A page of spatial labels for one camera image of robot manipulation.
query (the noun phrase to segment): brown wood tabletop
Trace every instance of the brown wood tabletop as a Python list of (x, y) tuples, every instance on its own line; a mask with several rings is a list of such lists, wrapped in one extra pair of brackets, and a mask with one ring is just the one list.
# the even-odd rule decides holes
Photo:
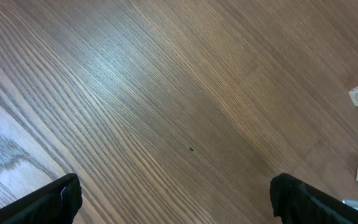
[(358, 200), (358, 0), (0, 0), (0, 208), (75, 172), (75, 223), (280, 223)]

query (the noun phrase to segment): black object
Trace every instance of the black object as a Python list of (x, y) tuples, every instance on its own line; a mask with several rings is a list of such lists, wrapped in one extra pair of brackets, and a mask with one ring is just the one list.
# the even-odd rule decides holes
[(0, 209), (0, 223), (73, 223), (82, 206), (80, 180), (64, 177)]
[(270, 182), (274, 217), (283, 224), (358, 223), (358, 211), (328, 194), (282, 173)]

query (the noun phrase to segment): wooden surface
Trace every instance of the wooden surface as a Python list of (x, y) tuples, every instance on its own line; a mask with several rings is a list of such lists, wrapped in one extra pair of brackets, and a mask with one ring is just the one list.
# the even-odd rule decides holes
[(69, 172), (76, 223), (280, 223), (281, 172), (358, 200), (356, 86), (358, 0), (0, 1), (0, 208)]

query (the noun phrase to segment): wood grain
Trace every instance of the wood grain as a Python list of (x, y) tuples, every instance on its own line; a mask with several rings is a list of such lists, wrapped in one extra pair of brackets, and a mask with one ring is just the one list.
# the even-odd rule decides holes
[(358, 0), (0, 1), (0, 208), (75, 172), (75, 223), (280, 223), (358, 200)]

